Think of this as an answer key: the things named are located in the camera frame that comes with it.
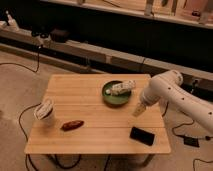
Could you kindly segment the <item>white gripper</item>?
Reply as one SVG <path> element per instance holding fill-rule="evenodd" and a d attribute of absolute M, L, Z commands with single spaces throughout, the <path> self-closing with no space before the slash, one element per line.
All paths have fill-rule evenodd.
<path fill-rule="evenodd" d="M 140 94 L 140 101 L 141 103 L 137 104 L 133 112 L 135 117 L 141 115 L 146 110 L 146 106 L 154 105 L 157 102 L 157 95 L 154 94 L 149 87 L 146 87 Z"/>

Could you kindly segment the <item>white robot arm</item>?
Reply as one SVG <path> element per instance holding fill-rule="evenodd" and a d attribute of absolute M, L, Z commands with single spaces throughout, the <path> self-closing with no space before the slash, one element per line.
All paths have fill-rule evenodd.
<path fill-rule="evenodd" d="M 177 70 L 153 76 L 141 91 L 133 116 L 138 117 L 147 106 L 152 106 L 164 98 L 213 134 L 213 104 L 183 90 L 182 83 L 183 76 Z"/>

